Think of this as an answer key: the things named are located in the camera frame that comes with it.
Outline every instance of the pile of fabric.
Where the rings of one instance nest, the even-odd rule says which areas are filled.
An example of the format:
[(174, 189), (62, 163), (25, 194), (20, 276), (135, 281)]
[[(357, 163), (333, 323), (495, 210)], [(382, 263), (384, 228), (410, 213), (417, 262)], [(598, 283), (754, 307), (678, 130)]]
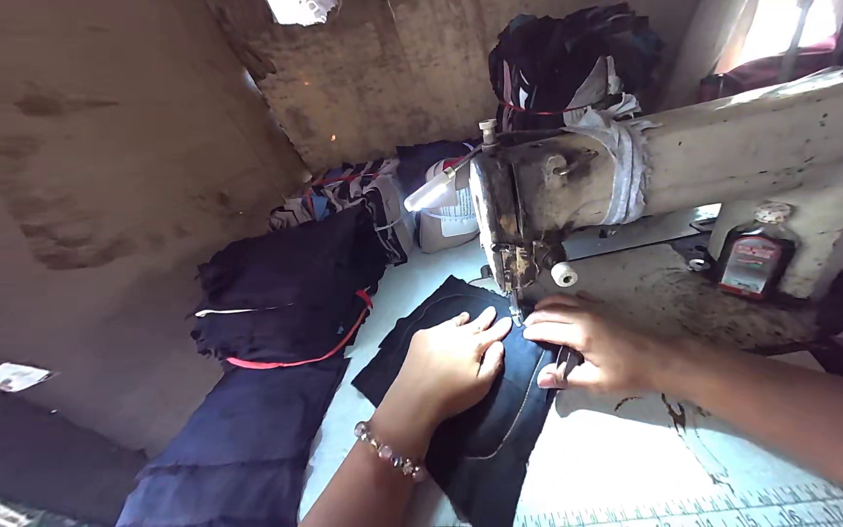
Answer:
[(519, 15), (490, 54), (499, 131), (560, 128), (571, 124), (565, 114), (638, 96), (652, 83), (662, 48), (649, 19), (626, 3), (564, 19)]
[(397, 159), (376, 160), (329, 170), (311, 183), (304, 196), (275, 208), (269, 224), (273, 229), (285, 229), (324, 220), (347, 208), (364, 207), (372, 216), (389, 263), (404, 264), (414, 233), (402, 204), (404, 191), (394, 180), (398, 165)]
[(201, 265), (191, 336), (227, 373), (139, 473), (118, 525), (297, 525), (311, 441), (388, 260), (360, 206)]

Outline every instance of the sewing machine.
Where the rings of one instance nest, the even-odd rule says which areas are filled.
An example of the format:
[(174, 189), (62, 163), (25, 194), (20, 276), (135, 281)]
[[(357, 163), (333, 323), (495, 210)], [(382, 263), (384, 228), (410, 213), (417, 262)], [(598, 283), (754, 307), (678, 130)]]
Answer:
[[(843, 68), (642, 119), (657, 125), (643, 133), (646, 215), (723, 203), (709, 247), (716, 258), (757, 203), (789, 203), (802, 241), (780, 289), (801, 298), (826, 290), (843, 267)], [(521, 323), (543, 276), (559, 287), (594, 279), (574, 272), (562, 242), (604, 220), (615, 158), (587, 135), (496, 134), (495, 125), (481, 123), (482, 149), (464, 162), (483, 250)]]

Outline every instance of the navy blue fabric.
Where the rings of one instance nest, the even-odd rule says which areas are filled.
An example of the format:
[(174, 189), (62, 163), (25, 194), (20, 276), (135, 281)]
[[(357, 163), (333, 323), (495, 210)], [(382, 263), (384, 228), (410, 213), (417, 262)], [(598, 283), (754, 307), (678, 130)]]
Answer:
[[(399, 319), (353, 385), (379, 406), (416, 331), (462, 311), (477, 316), (489, 305), (497, 309), (498, 317), (509, 313), (508, 299), (448, 278), (410, 315)], [(525, 465), (554, 397), (552, 391), (536, 386), (536, 377), (543, 366), (555, 362), (559, 346), (527, 341), (521, 327), (514, 327), (503, 345), (503, 371), (486, 398), (442, 423), (425, 458), (432, 477), (474, 527), (512, 524)]]
[(117, 526), (297, 525), (311, 442), (348, 362), (226, 373), (141, 470)]
[[(479, 139), (468, 139), (467, 144), (477, 146)], [(399, 165), (395, 168), (395, 179), (407, 195), (425, 183), (425, 174), (437, 162), (448, 158), (460, 158), (470, 153), (470, 147), (460, 141), (435, 141), (412, 146), (396, 146)]]
[(352, 207), (217, 252), (198, 267), (197, 311), (254, 310), (198, 317), (191, 332), (198, 352), (292, 363), (333, 350), (366, 307), (356, 292), (375, 293), (385, 271), (374, 227), (364, 207)]

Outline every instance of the bottle label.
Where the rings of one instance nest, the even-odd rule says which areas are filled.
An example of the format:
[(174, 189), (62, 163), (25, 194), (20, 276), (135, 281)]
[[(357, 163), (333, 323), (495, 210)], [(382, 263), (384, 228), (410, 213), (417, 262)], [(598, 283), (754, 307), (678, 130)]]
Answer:
[(779, 263), (782, 248), (766, 238), (748, 236), (733, 242), (720, 287), (732, 293), (763, 298), (763, 289)]

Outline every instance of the beaded bracelet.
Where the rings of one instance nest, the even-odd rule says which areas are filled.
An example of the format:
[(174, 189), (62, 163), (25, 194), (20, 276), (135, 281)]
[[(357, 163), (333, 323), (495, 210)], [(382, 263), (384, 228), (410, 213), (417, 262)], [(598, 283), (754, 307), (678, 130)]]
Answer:
[(409, 458), (397, 456), (394, 452), (392, 452), (392, 448), (390, 446), (380, 443), (380, 441), (373, 435), (373, 431), (369, 429), (369, 423), (366, 421), (360, 421), (357, 423), (356, 428), (353, 429), (353, 434), (356, 435), (357, 439), (360, 441), (369, 443), (369, 446), (376, 449), (376, 454), (380, 456), (382, 461), (386, 461), (388, 464), (391, 464), (392, 468), (403, 473), (403, 475), (410, 476), (415, 483), (424, 481), (427, 477), (428, 471), (424, 470), (421, 461), (413, 461)]

